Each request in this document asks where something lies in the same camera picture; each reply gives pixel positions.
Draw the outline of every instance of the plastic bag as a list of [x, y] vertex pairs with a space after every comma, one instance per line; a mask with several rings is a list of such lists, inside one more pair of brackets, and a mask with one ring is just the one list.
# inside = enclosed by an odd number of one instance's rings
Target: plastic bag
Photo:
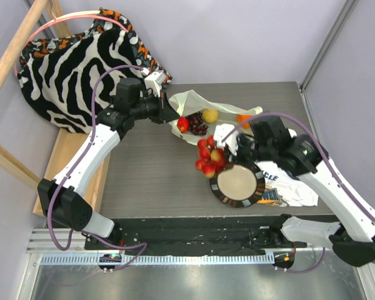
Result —
[[214, 123], [207, 124], [208, 130], [205, 136], [195, 136], [190, 132], [181, 133], [178, 127], [176, 126], [178, 120], [170, 122], [171, 132], [175, 134], [177, 137], [193, 145], [196, 145], [200, 139], [206, 138], [210, 134], [214, 134], [215, 127], [219, 124], [237, 124], [238, 114], [255, 116], [263, 112], [263, 109], [260, 106], [249, 109], [247, 111], [245, 109], [241, 109], [230, 104], [210, 102], [208, 100], [205, 100], [203, 97], [201, 97], [198, 93], [196, 93], [193, 90], [175, 94], [172, 97], [170, 97], [168, 101], [172, 108], [175, 109], [175, 111], [181, 116], [188, 116], [198, 111], [202, 111], [206, 108], [218, 110], [218, 120]]

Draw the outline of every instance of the zebra print bag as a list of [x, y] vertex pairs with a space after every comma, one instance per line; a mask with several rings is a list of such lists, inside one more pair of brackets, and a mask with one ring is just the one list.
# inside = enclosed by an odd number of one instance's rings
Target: zebra print bag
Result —
[[[123, 24], [125, 32], [111, 22], [94, 20], [89, 30], [62, 39], [29, 42], [19, 58], [22, 94], [44, 119], [72, 133], [91, 130], [91, 96], [99, 76], [116, 66], [133, 64], [150, 71], [162, 70], [165, 88], [172, 77], [144, 47], [129, 20], [119, 12], [100, 9], [101, 15]], [[134, 69], [113, 71], [97, 89], [96, 113], [108, 105], [121, 78], [139, 78]]]

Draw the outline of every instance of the orange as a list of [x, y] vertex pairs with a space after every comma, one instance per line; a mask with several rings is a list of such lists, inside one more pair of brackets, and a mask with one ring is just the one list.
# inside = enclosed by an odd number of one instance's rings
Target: orange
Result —
[[[249, 118], [251, 118], [252, 116], [246, 116], [246, 115], [244, 115], [244, 114], [238, 114], [237, 115], [237, 121], [239, 122], [239, 123], [242, 123], [243, 121], [245, 121], [245, 120], [247, 120], [247, 119], [249, 119]], [[245, 125], [243, 125], [243, 128], [250, 128], [250, 124], [249, 123], [246, 123]]]

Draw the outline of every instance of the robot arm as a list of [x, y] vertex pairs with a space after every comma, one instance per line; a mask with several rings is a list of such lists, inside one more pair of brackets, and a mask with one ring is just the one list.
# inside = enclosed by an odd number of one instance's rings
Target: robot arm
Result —
[[94, 139], [91, 132], [68, 165], [52, 181], [43, 179], [39, 183], [37, 191], [45, 216], [58, 183], [66, 178], [53, 207], [52, 220], [75, 231], [97, 234], [111, 244], [119, 242], [117, 224], [93, 211], [81, 195], [86, 192], [101, 162], [133, 128], [135, 121], [150, 119], [162, 124], [179, 118], [179, 114], [169, 105], [166, 93], [161, 91], [159, 83], [162, 80], [163, 73], [153, 72], [145, 78], [146, 88], [143, 91], [138, 79], [120, 81], [110, 105], [97, 115]]
[[[227, 149], [229, 161], [243, 166], [256, 161], [274, 161], [281, 169], [312, 188], [340, 220], [324, 223], [282, 215], [273, 226], [275, 230], [289, 241], [332, 249], [352, 266], [362, 266], [375, 260], [374, 221], [355, 205], [333, 178], [309, 136], [291, 137], [279, 117], [269, 117], [251, 124], [254, 136], [235, 132], [222, 142], [233, 127], [223, 124], [217, 127], [214, 134], [217, 145]], [[328, 161], [349, 192], [375, 219], [375, 209], [341, 176], [330, 157]]]

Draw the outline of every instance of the black base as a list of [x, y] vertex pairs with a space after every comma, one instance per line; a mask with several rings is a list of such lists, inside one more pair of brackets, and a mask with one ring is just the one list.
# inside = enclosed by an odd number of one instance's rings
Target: black base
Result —
[[[264, 226], [274, 224], [279, 216], [266, 217], [187, 217], [113, 219], [122, 228], [121, 240], [132, 246], [147, 242], [148, 256], [245, 256], [264, 254], [263, 249], [292, 248], [289, 241], [268, 234]], [[336, 222], [335, 216], [300, 216], [300, 218]], [[306, 247], [297, 242], [297, 248]], [[86, 242], [86, 250], [108, 249], [99, 242]], [[138, 251], [127, 251], [133, 255]]]

